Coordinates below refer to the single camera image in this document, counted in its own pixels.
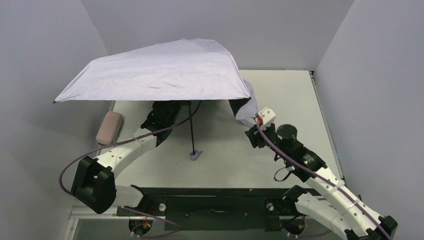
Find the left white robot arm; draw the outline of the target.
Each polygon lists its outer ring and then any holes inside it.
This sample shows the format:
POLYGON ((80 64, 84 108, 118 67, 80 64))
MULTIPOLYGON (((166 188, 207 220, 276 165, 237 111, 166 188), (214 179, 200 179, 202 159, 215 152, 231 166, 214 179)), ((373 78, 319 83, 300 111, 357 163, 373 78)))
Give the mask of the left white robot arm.
POLYGON ((95 158, 85 156, 77 166, 70 193, 97 214, 111 207, 137 207, 143 193, 134 186, 116 185, 117 176, 172 133, 181 101, 155 101, 146 120, 121 145, 113 144, 95 158))

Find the pink zippered umbrella case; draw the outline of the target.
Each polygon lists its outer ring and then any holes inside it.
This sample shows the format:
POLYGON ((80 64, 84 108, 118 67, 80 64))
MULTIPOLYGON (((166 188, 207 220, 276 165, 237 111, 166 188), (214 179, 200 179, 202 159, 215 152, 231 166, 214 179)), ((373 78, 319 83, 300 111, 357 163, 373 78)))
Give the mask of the pink zippered umbrella case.
POLYGON ((96 142, 102 146, 113 144, 118 138, 122 123, 123 116, 121 113, 108 111, 97 132, 96 142))

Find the purple umbrella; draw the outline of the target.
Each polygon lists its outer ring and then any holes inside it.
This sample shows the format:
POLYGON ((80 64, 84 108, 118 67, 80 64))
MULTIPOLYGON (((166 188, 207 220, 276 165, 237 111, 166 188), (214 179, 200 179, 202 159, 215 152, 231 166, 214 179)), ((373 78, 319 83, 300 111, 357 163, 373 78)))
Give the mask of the purple umbrella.
POLYGON ((233 55, 212 39, 159 43, 89 62, 55 98, 65 101, 151 101, 143 128, 161 144, 184 102, 227 100, 246 126, 258 111, 253 86, 233 55))

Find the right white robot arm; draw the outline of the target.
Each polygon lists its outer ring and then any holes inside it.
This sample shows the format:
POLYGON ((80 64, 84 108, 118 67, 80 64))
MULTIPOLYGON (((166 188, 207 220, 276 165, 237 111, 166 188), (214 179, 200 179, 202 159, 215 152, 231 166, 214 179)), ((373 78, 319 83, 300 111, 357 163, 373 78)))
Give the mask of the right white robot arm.
POLYGON ((390 215, 382 216, 354 195, 324 160, 297 139, 297 129, 283 124, 254 125, 245 131, 253 148, 268 147, 274 160, 282 159, 288 173, 322 197, 294 185, 282 197, 296 215, 306 215, 343 240, 391 240, 398 227, 390 215))

